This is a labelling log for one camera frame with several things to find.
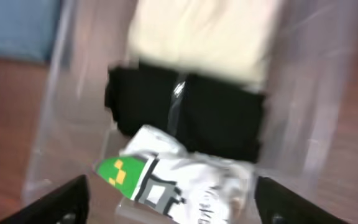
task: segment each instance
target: dark object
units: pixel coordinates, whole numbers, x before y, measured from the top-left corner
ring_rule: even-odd
[[[346,224],[266,177],[258,179],[255,200],[263,224]]]
[[[105,105],[118,129],[133,136],[149,124],[173,133],[191,152],[256,162],[264,96],[189,74],[178,106],[172,104],[178,77],[178,72],[144,63],[138,69],[110,70]],[[172,110],[179,110],[176,134],[168,127]]]
[[[81,175],[0,224],[85,224],[89,200],[86,176]]]

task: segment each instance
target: cream folded cloth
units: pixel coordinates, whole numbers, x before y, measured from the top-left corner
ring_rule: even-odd
[[[283,0],[139,0],[130,58],[247,85],[264,84]]]

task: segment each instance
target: clear plastic bin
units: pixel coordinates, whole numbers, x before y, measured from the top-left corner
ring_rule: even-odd
[[[121,201],[93,172],[96,161],[117,155],[128,140],[103,105],[107,67],[124,58],[135,5],[135,0],[64,1],[22,193],[25,205],[88,174],[89,223],[114,223],[116,208],[121,218],[135,213],[137,220],[149,220],[145,215],[152,223],[161,218]],[[313,200],[357,49],[358,1],[289,0],[284,10],[272,52],[257,173]],[[139,223],[133,218],[127,223]],[[258,222],[251,200],[240,223]]]

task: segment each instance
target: folded black cloth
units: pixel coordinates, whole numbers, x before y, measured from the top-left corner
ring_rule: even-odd
[[[142,125],[167,131],[172,91],[180,74],[141,63],[109,71],[105,105],[118,129],[133,136]],[[191,151],[256,162],[264,96],[238,86],[189,74],[175,137]]]

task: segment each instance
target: black stripe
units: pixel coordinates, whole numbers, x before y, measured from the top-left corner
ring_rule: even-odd
[[[154,161],[151,163],[149,170],[147,171],[147,173],[144,175],[142,183],[140,185],[140,189],[135,197],[135,202],[138,202],[140,199],[140,196],[142,196],[142,194],[144,193],[144,190],[147,186],[147,181],[149,180],[150,176],[152,175],[152,172],[155,168],[155,166],[158,164],[160,160],[158,159],[154,159]]]

